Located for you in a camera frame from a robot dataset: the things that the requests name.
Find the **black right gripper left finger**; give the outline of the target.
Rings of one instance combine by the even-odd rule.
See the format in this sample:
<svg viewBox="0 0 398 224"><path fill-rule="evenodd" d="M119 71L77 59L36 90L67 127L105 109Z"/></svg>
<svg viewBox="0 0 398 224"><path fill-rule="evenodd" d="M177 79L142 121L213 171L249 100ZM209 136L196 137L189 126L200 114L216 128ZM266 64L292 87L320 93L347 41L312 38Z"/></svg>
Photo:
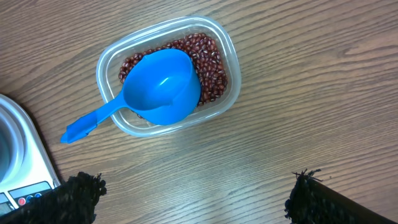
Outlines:
<svg viewBox="0 0 398 224"><path fill-rule="evenodd" d="M101 175L79 172L57 188L3 215L1 224L92 224L95 207L106 195Z"/></svg>

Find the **blue plastic measuring scoop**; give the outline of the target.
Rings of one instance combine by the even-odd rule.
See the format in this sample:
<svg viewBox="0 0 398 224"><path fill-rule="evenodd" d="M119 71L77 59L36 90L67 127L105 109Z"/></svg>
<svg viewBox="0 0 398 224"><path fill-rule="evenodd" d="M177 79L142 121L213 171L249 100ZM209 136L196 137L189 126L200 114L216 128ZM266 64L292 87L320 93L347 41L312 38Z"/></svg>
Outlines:
<svg viewBox="0 0 398 224"><path fill-rule="evenodd" d="M127 75L121 92L67 126L61 143L73 143L122 108L156 125L175 124L197 107L200 81L188 54L165 49L146 55Z"/></svg>

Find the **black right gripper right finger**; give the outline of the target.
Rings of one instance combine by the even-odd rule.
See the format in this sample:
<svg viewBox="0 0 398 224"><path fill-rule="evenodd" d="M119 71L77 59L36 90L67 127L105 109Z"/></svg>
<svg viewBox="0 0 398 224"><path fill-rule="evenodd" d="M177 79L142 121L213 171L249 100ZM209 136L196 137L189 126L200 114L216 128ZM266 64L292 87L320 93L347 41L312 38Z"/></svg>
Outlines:
<svg viewBox="0 0 398 224"><path fill-rule="evenodd" d="M285 218L294 224L397 224L322 184L319 170L295 173L296 183L285 201Z"/></svg>

